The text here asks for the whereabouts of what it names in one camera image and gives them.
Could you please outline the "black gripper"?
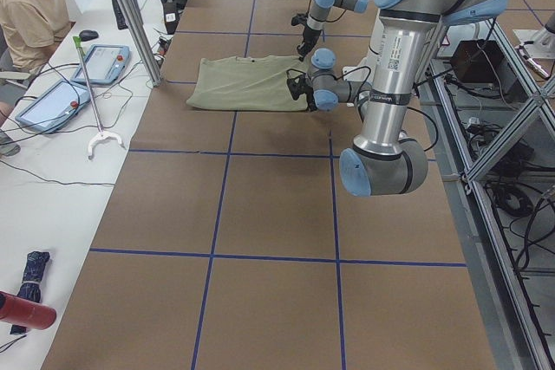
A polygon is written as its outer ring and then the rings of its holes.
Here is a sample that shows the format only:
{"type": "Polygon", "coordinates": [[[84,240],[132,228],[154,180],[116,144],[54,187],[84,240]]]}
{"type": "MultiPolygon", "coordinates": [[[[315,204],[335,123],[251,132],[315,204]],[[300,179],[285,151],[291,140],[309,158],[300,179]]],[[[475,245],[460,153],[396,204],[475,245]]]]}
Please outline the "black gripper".
{"type": "Polygon", "coordinates": [[[303,39],[296,47],[299,61],[303,62],[305,57],[315,48],[322,32],[322,28],[313,29],[309,25],[304,26],[303,39]]]}
{"type": "Polygon", "coordinates": [[[287,88],[289,89],[291,97],[294,101],[298,101],[302,95],[305,95],[308,104],[313,102],[313,89],[306,81],[305,75],[288,78],[287,88]]]}

